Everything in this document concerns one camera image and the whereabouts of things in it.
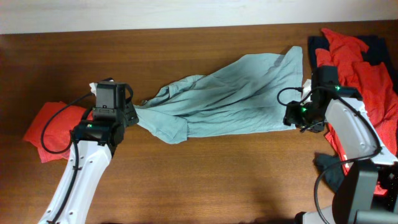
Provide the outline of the light grey t-shirt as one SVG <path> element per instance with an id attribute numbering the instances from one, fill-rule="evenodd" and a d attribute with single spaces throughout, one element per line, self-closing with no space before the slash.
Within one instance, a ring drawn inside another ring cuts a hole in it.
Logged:
<path id="1" fill-rule="evenodd" d="M 162 87 L 136 107 L 138 125 L 167 144 L 188 138 L 286 131 L 283 88 L 300 87 L 303 50 L 247 54 L 210 74 L 191 75 Z"/>

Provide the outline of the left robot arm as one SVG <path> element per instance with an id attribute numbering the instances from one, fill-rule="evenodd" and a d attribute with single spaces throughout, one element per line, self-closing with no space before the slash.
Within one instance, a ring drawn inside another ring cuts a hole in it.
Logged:
<path id="1" fill-rule="evenodd" d="M 101 176 L 127 127 L 138 123 L 127 83 L 107 79 L 91 85 L 96 104 L 71 130 L 70 155 L 41 223 L 84 223 Z"/>

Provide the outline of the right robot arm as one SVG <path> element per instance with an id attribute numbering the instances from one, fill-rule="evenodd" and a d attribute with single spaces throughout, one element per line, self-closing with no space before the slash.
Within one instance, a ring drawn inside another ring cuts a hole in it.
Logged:
<path id="1" fill-rule="evenodd" d="M 313 196 L 327 172 L 350 166 L 332 204 L 296 214 L 296 223 L 397 224 L 397 157 L 382 143 L 371 124 L 363 97 L 354 87 L 342 86 L 338 70 L 322 66 L 312 73 L 310 91 L 301 101 L 286 104 L 283 123 L 301 132 L 319 133 L 330 124 L 345 154 L 316 179 Z"/>

